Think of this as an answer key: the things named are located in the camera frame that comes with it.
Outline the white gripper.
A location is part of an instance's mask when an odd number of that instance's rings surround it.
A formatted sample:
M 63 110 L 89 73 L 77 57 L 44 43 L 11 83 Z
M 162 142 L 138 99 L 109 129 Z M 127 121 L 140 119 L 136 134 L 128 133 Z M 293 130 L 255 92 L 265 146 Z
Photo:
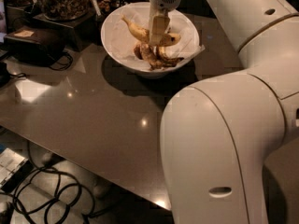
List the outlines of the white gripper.
M 149 0 L 149 2 L 152 6 L 149 9 L 149 43 L 158 45 L 170 22 L 168 11 L 176 9 L 181 0 Z

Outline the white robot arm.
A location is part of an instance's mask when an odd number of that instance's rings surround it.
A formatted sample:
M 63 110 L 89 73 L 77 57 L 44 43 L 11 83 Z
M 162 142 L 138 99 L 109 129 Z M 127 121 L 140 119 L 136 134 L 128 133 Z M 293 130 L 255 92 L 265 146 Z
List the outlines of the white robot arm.
M 242 70 L 166 106 L 160 146 L 175 224 L 268 224 L 263 164 L 299 135 L 299 14 L 286 0 L 207 0 Z

